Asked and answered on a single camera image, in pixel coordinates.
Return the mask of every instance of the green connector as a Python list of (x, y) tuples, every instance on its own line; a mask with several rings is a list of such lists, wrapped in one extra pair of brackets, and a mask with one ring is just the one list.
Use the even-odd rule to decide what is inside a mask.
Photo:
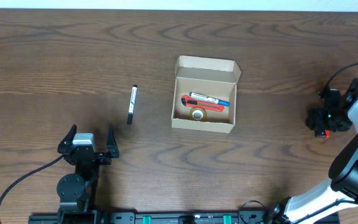
[(152, 217), (143, 217), (143, 224), (152, 224)]
[(231, 215), (223, 216), (223, 224), (231, 224)]

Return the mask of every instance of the cardboard box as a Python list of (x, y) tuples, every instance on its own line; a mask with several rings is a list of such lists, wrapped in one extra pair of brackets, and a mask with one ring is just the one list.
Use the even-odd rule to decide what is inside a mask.
[[(241, 71), (235, 61), (214, 58), (179, 56), (175, 65), (175, 93), (172, 106), (172, 127), (230, 133), (236, 125), (237, 82)], [(192, 109), (183, 105), (181, 97), (190, 92), (230, 102), (223, 112), (206, 110), (206, 121), (192, 121)]]

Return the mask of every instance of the red utility knife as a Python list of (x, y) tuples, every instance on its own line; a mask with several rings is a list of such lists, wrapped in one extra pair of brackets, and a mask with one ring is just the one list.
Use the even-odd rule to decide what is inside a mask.
[(222, 112), (224, 110), (223, 105), (217, 105), (215, 103), (209, 103), (209, 102), (205, 102), (205, 101), (201, 101), (201, 100), (195, 100), (188, 95), (182, 96), (181, 103), (183, 103), (183, 105), (185, 105), (185, 106), (199, 107), (204, 110), (213, 110), (213, 111), (218, 111), (218, 112)]

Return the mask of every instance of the wire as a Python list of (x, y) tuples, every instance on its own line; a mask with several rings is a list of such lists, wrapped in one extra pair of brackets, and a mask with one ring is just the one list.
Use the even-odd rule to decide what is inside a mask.
[[(249, 200), (248, 202), (246, 202), (246, 203), (244, 203), (241, 207), (240, 207), (240, 209), (239, 209), (239, 211), (238, 211), (238, 213), (237, 213), (237, 216), (245, 223), (245, 224), (248, 224), (241, 216), (240, 216), (240, 212), (241, 212), (241, 210), (246, 206), (246, 205), (248, 205), (248, 204), (250, 204), (250, 203), (258, 203), (259, 205), (261, 205), (263, 208), (264, 208), (264, 210), (265, 210), (265, 212), (268, 212), (269, 211), (269, 209), (265, 206), (265, 205), (263, 205), (262, 203), (260, 203), (259, 201), (257, 201), (257, 200)], [(262, 221), (259, 221), (259, 222), (255, 222), (255, 224), (263, 224), (264, 223), (264, 221), (262, 220)]]
[(333, 202), (332, 204), (327, 205), (327, 206), (325, 206), (324, 208), (322, 208), (322, 209), (320, 209), (320, 210), (317, 210), (317, 211), (313, 212), (312, 214), (307, 215), (307, 216), (305, 216), (305, 217), (303, 217), (303, 218), (301, 218), (301, 219), (299, 219), (299, 220), (293, 222), (292, 224), (299, 224), (299, 223), (301, 223), (301, 222), (303, 222), (303, 221), (305, 221), (305, 220), (307, 220), (307, 219), (309, 219), (309, 218), (311, 218), (311, 217), (315, 217), (316, 215), (319, 215), (320, 213), (325, 212), (326, 210), (328, 210), (328, 209), (330, 209), (330, 208), (332, 208), (332, 207), (338, 206), (340, 203), (351, 203), (351, 204), (354, 204), (354, 205), (358, 205), (357, 202), (352, 201), (352, 200), (344, 200), (344, 199), (342, 199), (342, 200), (336, 200), (336, 201)]
[(59, 161), (60, 159), (62, 159), (62, 158), (63, 158), (63, 155), (59, 156), (59, 158), (55, 159), (54, 161), (52, 161), (52, 162), (50, 162), (50, 163), (48, 163), (48, 164), (46, 164), (46, 165), (44, 165), (44, 166), (42, 166), (42, 167), (39, 167), (39, 168), (36, 169), (36, 170), (33, 170), (33, 171), (29, 172), (28, 174), (22, 176), (21, 178), (17, 179), (15, 182), (13, 182), (13, 184), (11, 184), (11, 185), (5, 190), (5, 192), (1, 195), (1, 197), (0, 197), (0, 207), (1, 207), (2, 201), (4, 200), (5, 196), (7, 195), (7, 193), (8, 193), (10, 190), (12, 190), (12, 188), (13, 188), (16, 184), (18, 184), (20, 181), (24, 180), (26, 177), (28, 177), (28, 176), (30, 176), (30, 175), (32, 175), (32, 174), (35, 174), (35, 173), (38, 172), (38, 171), (41, 171), (41, 170), (43, 170), (43, 169), (45, 169), (45, 168), (48, 168), (48, 167), (54, 165), (56, 162), (58, 162), (58, 161)]
[(323, 88), (323, 90), (322, 90), (322, 92), (321, 92), (321, 94), (320, 94), (320, 97), (322, 97), (322, 98), (324, 97), (324, 95), (326, 94), (326, 91), (327, 91), (327, 89), (328, 89), (329, 83), (330, 83), (337, 75), (339, 75), (341, 72), (345, 71), (346, 69), (351, 68), (351, 67), (356, 66), (356, 65), (358, 65), (358, 62), (357, 62), (357, 63), (350, 64), (350, 65), (348, 65), (348, 66), (345, 66), (345, 67), (339, 69), (336, 73), (334, 73), (334, 75), (332, 75), (331, 78), (329, 78), (329, 80), (328, 80), (327, 83), (325, 84), (325, 86), (324, 86), (324, 88)]

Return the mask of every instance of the white background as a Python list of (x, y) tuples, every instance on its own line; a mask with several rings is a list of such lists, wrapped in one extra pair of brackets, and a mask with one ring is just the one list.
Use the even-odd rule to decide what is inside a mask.
[(0, 8), (358, 12), (358, 0), (0, 0)]

